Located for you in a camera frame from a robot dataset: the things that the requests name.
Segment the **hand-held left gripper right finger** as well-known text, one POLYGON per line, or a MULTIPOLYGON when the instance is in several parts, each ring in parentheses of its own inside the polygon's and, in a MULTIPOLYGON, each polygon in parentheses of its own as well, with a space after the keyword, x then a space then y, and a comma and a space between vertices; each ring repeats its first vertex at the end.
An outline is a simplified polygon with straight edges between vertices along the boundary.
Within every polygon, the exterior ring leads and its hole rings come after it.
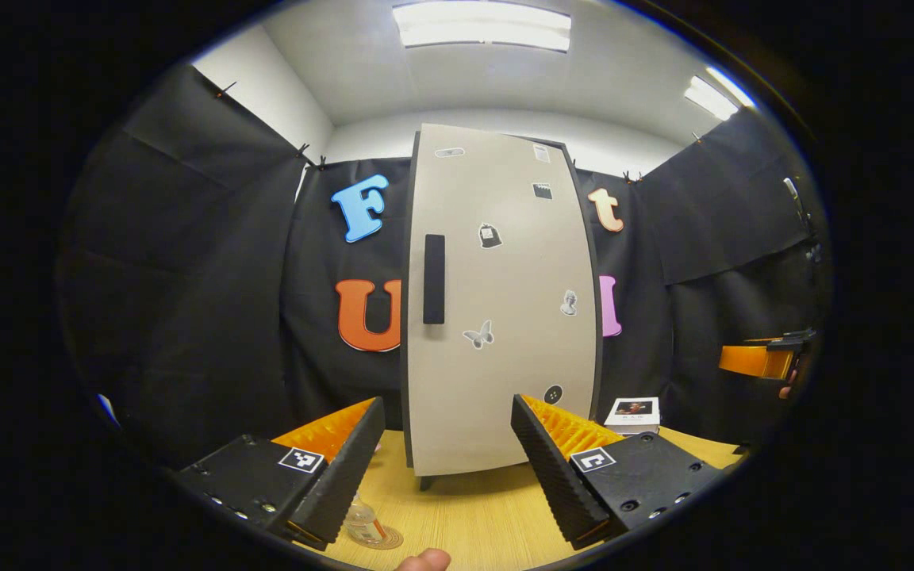
POLYGON ((653 431, 620 436, 529 395, 513 397, 511 428, 575 549, 650 527, 724 477, 653 431))

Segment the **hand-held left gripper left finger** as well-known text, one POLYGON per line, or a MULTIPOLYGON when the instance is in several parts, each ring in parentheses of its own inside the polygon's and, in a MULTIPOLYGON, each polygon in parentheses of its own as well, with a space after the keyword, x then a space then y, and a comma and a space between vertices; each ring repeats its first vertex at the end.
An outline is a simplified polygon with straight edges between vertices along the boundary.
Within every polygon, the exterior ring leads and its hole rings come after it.
POLYGON ((174 479, 238 523, 325 550, 340 534, 385 426, 383 398, 366 399, 275 439, 239 436, 174 479))

